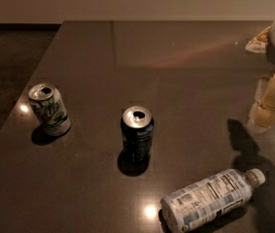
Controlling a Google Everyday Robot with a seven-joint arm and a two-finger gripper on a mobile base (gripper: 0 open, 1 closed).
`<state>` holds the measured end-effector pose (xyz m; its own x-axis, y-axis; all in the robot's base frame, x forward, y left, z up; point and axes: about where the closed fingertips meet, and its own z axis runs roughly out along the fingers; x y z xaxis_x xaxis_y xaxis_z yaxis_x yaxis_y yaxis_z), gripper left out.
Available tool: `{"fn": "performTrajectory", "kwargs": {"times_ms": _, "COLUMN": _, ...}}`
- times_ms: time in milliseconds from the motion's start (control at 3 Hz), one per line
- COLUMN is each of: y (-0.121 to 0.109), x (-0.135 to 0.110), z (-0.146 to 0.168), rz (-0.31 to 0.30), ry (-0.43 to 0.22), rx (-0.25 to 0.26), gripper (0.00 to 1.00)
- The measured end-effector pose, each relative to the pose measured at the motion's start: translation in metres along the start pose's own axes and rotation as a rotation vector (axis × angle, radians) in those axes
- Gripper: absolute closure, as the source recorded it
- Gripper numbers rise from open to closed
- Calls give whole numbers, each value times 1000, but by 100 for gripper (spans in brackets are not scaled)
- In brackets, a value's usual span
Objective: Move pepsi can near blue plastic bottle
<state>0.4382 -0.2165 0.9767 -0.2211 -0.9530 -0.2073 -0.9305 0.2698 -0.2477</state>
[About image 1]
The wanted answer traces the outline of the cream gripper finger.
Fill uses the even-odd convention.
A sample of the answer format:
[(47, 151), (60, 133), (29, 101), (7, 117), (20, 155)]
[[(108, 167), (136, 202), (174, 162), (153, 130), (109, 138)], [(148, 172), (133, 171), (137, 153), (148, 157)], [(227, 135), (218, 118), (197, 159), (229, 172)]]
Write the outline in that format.
[(258, 81), (255, 102), (249, 112), (247, 127), (262, 133), (275, 124), (275, 73)]
[(270, 26), (267, 26), (247, 43), (245, 50), (252, 53), (266, 53), (269, 32)]

